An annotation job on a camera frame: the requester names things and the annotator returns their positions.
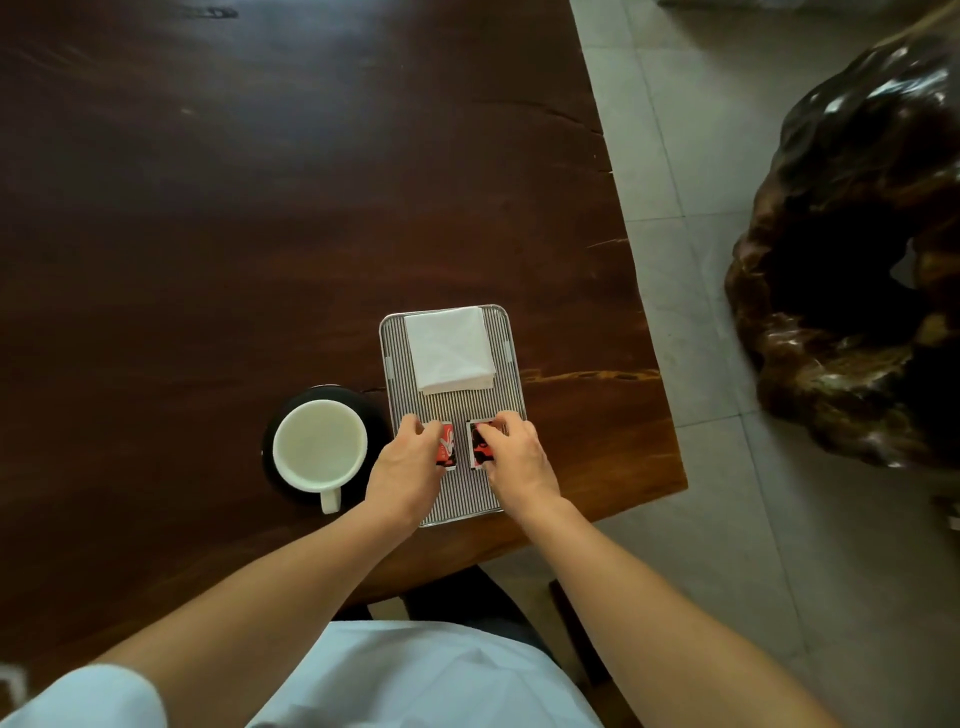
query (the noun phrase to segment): dark pants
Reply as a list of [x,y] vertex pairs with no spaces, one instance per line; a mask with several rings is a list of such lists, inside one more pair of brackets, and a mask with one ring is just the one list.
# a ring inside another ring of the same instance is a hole
[[[550,659],[549,648],[506,592],[480,567],[451,573],[400,595],[410,619],[463,624],[492,635],[530,644]],[[346,607],[334,619],[372,619],[363,604]]]

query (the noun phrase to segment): forearm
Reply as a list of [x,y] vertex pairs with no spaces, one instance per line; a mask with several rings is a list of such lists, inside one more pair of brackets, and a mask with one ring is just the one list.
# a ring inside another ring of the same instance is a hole
[[561,498],[522,523],[645,725],[835,726],[790,675]]
[[257,559],[96,662],[149,679],[174,728],[244,725],[405,535],[361,504]]

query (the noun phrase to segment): metal tray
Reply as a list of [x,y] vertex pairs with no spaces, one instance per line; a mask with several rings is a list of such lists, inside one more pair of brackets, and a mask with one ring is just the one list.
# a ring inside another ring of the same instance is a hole
[[480,308],[483,309],[496,367],[492,389],[462,390],[441,395],[421,394],[414,379],[414,362],[403,317],[427,311],[394,313],[380,322],[380,349],[383,351],[383,370],[387,377],[394,435],[403,415],[408,412],[415,413],[422,422],[441,420],[453,423],[457,467],[444,473],[437,502],[420,526],[459,521],[503,510],[490,489],[486,472],[470,467],[467,422],[493,417],[501,409],[513,409],[526,419],[527,408],[523,403],[510,318],[502,306],[487,304]]

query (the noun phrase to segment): hand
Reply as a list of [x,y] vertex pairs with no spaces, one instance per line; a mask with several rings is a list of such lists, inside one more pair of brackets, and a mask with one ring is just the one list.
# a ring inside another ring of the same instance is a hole
[[390,522],[403,538],[413,533],[433,507],[444,468],[437,465],[437,447],[444,426],[426,426],[417,415],[404,415],[394,441],[380,451],[367,483],[364,503]]
[[504,411],[497,414],[493,425],[477,425],[493,450],[493,462],[483,467],[503,510],[523,525],[533,511],[560,497],[560,484],[533,423],[520,419],[516,412]]

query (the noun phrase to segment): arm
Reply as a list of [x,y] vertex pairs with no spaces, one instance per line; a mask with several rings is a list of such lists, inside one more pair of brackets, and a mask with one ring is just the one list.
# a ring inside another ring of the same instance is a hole
[[593,646],[644,725],[838,726],[763,652],[594,528],[560,495],[533,425],[484,426],[494,491],[553,567]]
[[441,431],[440,423],[424,429],[407,415],[380,453],[363,503],[245,566],[95,662],[150,680],[171,726],[244,725],[353,589],[429,513],[443,473],[436,466]]

